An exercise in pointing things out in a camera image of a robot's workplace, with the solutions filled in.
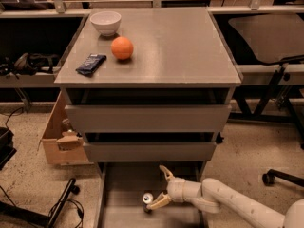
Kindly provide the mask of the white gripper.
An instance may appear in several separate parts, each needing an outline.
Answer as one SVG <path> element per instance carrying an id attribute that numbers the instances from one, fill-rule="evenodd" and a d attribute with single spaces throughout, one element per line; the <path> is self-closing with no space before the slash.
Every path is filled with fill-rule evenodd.
<path id="1" fill-rule="evenodd" d="M 174 178 L 173 173 L 164 165 L 159 166 L 163 172 L 167 185 L 167 194 L 161 192 L 147 208 L 156 210 L 174 202 L 190 202 L 202 196 L 201 184 L 182 178 Z"/>

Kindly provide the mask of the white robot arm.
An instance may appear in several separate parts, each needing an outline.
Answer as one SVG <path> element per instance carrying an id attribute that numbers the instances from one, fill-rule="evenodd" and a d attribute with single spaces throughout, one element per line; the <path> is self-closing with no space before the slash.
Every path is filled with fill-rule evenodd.
<path id="1" fill-rule="evenodd" d="M 146 212 L 159 209 L 170 202 L 191 203 L 202 212 L 215 214 L 222 205 L 230 208 L 254 228 L 304 228 L 304 200 L 295 202 L 285 215 L 255 201 L 219 180 L 212 178 L 202 182 L 175 177 L 164 165 L 160 165 L 167 182 L 166 192 L 155 199 L 144 193 L 142 202 Z"/>

